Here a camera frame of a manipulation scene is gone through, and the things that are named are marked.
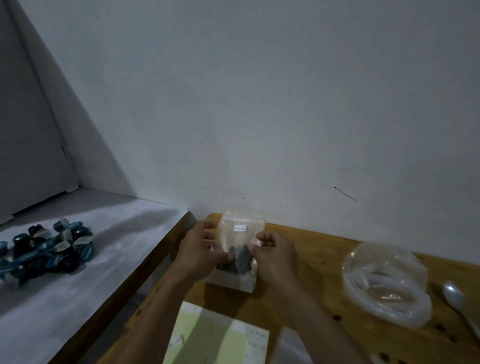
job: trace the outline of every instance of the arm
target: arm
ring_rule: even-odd
[[[214,222],[199,222],[181,241],[177,259],[160,280],[143,317],[115,356],[115,364],[163,362],[187,292],[197,280],[208,276],[218,263],[225,264],[233,259],[216,243],[204,240],[215,239],[215,234],[204,232],[204,229],[214,227]]]
[[[293,242],[276,232],[260,232],[263,246],[249,247],[263,280],[282,302],[315,364],[367,364],[370,361],[348,334],[306,291],[298,279],[298,255]]]

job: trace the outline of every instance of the spoon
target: spoon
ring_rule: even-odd
[[[480,339],[480,328],[470,318],[471,315],[469,310],[466,307],[466,299],[462,291],[452,282],[445,283],[443,287],[443,291],[444,291],[444,297],[447,300],[448,304],[463,315],[463,317],[467,320],[467,322],[470,324],[473,331],[477,334],[478,338]]]

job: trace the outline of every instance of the bag of dark contents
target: bag of dark contents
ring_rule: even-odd
[[[248,212],[226,211],[218,224],[217,242],[234,255],[228,264],[219,264],[206,282],[240,291],[253,292],[258,264],[250,254],[250,244],[261,245],[256,234],[265,229],[265,221]]]

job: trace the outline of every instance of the white table surface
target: white table surface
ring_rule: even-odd
[[[72,274],[48,273],[14,291],[0,281],[0,363],[44,364],[187,213],[180,207],[80,189],[0,227],[0,241],[61,217],[92,227],[96,255]]]

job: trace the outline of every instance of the person's right hand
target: person's right hand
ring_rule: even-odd
[[[250,253],[258,263],[262,279],[276,292],[282,294],[289,285],[298,283],[298,254],[293,242],[277,232],[257,233],[262,247],[250,244]]]

